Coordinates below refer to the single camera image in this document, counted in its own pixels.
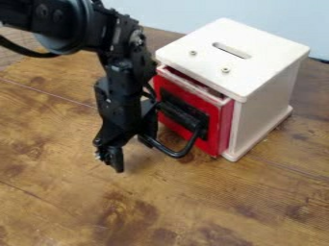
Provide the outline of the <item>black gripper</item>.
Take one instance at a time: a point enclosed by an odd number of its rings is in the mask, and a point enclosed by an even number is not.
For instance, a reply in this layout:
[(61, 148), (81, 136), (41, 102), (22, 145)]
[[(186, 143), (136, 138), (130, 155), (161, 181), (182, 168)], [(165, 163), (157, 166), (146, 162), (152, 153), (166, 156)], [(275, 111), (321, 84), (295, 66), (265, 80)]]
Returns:
[(157, 112), (146, 114), (149, 101), (156, 101), (156, 91), (150, 84), (138, 84), (133, 80), (118, 84), (105, 77), (95, 83), (94, 92), (102, 118), (102, 127), (93, 140), (95, 154), (117, 173), (122, 173), (124, 146), (132, 138), (137, 136), (149, 148), (153, 145), (148, 136), (157, 139)]

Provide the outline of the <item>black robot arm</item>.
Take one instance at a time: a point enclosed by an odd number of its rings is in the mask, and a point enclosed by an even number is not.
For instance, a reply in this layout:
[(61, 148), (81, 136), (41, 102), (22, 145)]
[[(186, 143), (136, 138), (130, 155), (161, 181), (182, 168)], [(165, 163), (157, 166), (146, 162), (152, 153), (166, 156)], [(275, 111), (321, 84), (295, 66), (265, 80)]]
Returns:
[(0, 46), (34, 58), (94, 52), (106, 76), (94, 86), (103, 120), (95, 155), (121, 173), (122, 147), (136, 136), (157, 135), (156, 92), (149, 84), (157, 62), (140, 21), (105, 7), (102, 0), (0, 0), (0, 24), (35, 35), (33, 51), (0, 36)]

